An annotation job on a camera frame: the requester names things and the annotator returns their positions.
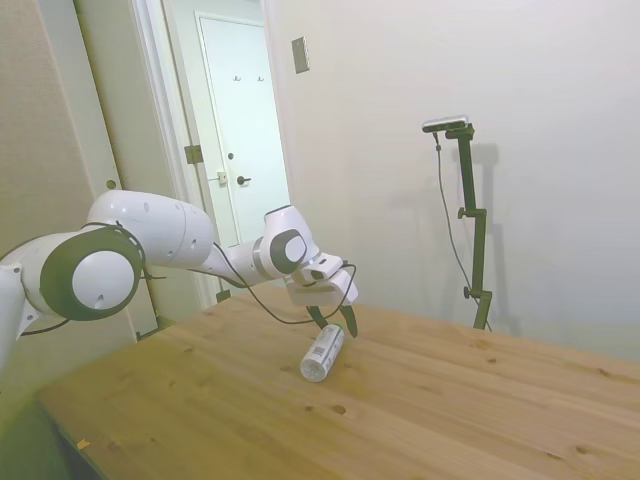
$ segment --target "wooden table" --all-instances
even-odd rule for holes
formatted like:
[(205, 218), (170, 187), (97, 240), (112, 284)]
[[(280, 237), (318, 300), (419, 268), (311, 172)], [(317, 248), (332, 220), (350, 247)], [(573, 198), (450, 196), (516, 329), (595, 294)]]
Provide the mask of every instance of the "wooden table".
[[(284, 290), (257, 292), (304, 318)], [(356, 313), (360, 336), (321, 384), (298, 371), (317, 327), (280, 325), (241, 295), (40, 399), (117, 480), (640, 479), (639, 365)]]

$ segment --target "black cable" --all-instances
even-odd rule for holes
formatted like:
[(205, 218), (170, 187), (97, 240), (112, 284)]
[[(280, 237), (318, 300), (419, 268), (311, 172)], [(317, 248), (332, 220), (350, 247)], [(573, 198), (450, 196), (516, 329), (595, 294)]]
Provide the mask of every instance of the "black cable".
[[(447, 200), (444, 196), (444, 188), (442, 187), (442, 159), (440, 155), (440, 151), (442, 150), (442, 146), (440, 145), (440, 141), (438, 140), (438, 133), (433, 132), (433, 138), (436, 139), (436, 152), (438, 153), (438, 184), (440, 186), (440, 196), (442, 197), (442, 205), (444, 206), (444, 214), (447, 219), (447, 230), (449, 231), (449, 242), (451, 243), (451, 248), (453, 249), (453, 254), (456, 257), (456, 262), (458, 262), (458, 266), (462, 271), (462, 275), (464, 275), (464, 280), (467, 282), (467, 288), (471, 290), (471, 282), (469, 282), (469, 276), (467, 275), (467, 271), (464, 269), (462, 265), (462, 261), (460, 261), (460, 256), (458, 255), (458, 249), (456, 248), (456, 244), (453, 241), (453, 233), (451, 232), (451, 220), (449, 219), (449, 208), (447, 207)], [(473, 298), (473, 301), (476, 302), (477, 306), (480, 306), (477, 298)], [(491, 325), (489, 324), (489, 320), (487, 319), (487, 328), (490, 332), (493, 332)]]
[(41, 330), (31, 330), (30, 332), (22, 332), (22, 334), (20, 335), (21, 337), (26, 337), (28, 335), (38, 335), (39, 333), (47, 333), (50, 332), (51, 330), (55, 330), (56, 328), (60, 328), (63, 325), (66, 325), (67, 323), (69, 323), (69, 319), (67, 318), (66, 320), (58, 323), (57, 325), (54, 325), (52, 327), (47, 327), (47, 328), (43, 328)]
[[(276, 319), (278, 322), (280, 323), (284, 323), (285, 325), (301, 325), (303, 323), (313, 323), (313, 320), (302, 320), (299, 322), (288, 322), (286, 320), (282, 320), (280, 317), (278, 317), (275, 313), (273, 313), (271, 310), (269, 310), (269, 308), (262, 303), (262, 301), (258, 298), (258, 296), (254, 293), (254, 291), (251, 289), (251, 287), (249, 286), (249, 284), (247, 283), (247, 281), (242, 277), (242, 275), (240, 275), (238, 273), (238, 271), (234, 268), (234, 266), (231, 264), (231, 260), (229, 260), (229, 257), (227, 257), (227, 254), (224, 252), (224, 249), (218, 245), (216, 242), (213, 242), (213, 244), (215, 245), (215, 247), (220, 251), (220, 254), (222, 255), (222, 258), (224, 258), (224, 261), (227, 262), (227, 265), (229, 266), (229, 268), (231, 269), (231, 271), (240, 279), (240, 281), (242, 282), (243, 286), (249, 290), (249, 293), (251, 294), (251, 296), (253, 297), (253, 299), (258, 302), (258, 304), (269, 314), (271, 315), (274, 319)], [(351, 289), (351, 285), (353, 284), (353, 277), (355, 277), (355, 273), (356, 273), (356, 266), (351, 264), (351, 263), (345, 263), (341, 268), (344, 267), (353, 267), (353, 275), (351, 277), (351, 280), (349, 281), (349, 286), (347, 287), (347, 291), (344, 294), (344, 297), (342, 297), (342, 300), (340, 302), (340, 304), (338, 305), (338, 307), (331, 312), (328, 316), (326, 316), (325, 318), (329, 318), (333, 315), (336, 314), (336, 312), (338, 312), (340, 310), (340, 308), (342, 307), (342, 305), (344, 304), (347, 295), (349, 294), (349, 290)]]

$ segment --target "white can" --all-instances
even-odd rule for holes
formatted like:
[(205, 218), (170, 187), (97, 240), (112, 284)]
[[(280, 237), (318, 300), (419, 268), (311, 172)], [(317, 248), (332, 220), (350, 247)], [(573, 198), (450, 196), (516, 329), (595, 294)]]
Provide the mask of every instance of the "white can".
[(329, 374), (342, 344), (344, 332), (338, 325), (327, 325), (300, 362), (300, 373), (310, 382), (321, 382)]

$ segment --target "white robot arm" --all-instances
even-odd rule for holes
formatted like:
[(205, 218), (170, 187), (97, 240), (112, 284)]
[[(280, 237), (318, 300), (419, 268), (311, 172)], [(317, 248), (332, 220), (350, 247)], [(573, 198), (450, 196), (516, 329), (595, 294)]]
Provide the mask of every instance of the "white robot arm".
[(338, 306), (357, 334), (352, 276), (342, 259), (320, 251), (295, 207), (267, 213), (255, 242), (223, 248), (207, 214), (193, 205), (111, 190), (79, 231), (36, 238), (0, 259), (0, 371), (13, 343), (41, 316), (97, 320), (122, 310), (145, 265), (215, 275), (238, 287), (284, 278), (292, 301), (320, 327), (326, 320), (318, 307)]

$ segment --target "doorway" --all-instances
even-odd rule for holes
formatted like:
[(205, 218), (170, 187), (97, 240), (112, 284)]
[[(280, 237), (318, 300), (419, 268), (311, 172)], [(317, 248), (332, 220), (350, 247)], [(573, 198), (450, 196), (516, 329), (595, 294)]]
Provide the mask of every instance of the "doorway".
[(254, 241), (264, 215), (290, 203), (260, 3), (163, 0), (163, 7), (220, 243)]
[[(256, 240), (264, 214), (289, 204), (264, 28), (205, 15), (199, 23), (238, 242)], [(210, 189), (221, 186), (215, 173)]]

